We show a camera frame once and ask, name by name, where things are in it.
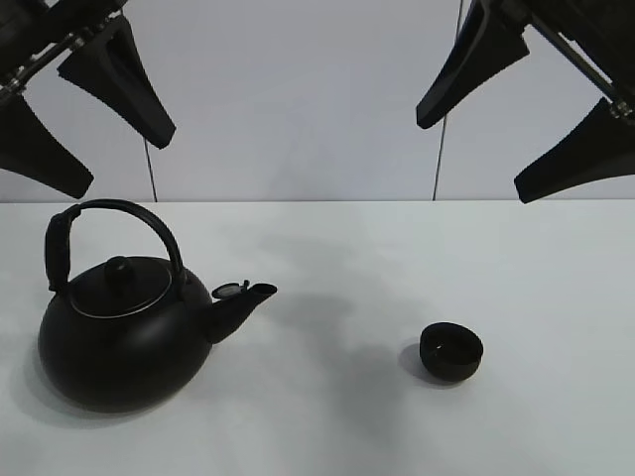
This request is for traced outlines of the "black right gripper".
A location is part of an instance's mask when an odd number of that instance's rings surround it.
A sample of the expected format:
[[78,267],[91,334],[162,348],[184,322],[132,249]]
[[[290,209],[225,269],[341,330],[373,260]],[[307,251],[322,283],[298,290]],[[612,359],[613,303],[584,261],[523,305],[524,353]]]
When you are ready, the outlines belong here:
[[634,3],[473,1],[437,78],[416,107],[429,129],[470,92],[526,57],[531,25],[604,98],[555,146],[515,178],[529,203],[594,181],[634,174]]

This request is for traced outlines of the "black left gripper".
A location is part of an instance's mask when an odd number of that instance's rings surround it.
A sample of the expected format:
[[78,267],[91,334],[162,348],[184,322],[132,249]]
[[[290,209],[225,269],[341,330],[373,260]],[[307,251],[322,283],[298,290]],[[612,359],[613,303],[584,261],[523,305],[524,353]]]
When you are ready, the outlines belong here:
[[71,197],[84,197],[90,170],[38,119],[20,95],[60,54],[59,76],[115,111],[158,149],[176,125],[141,62],[123,1],[1,3],[1,169]]

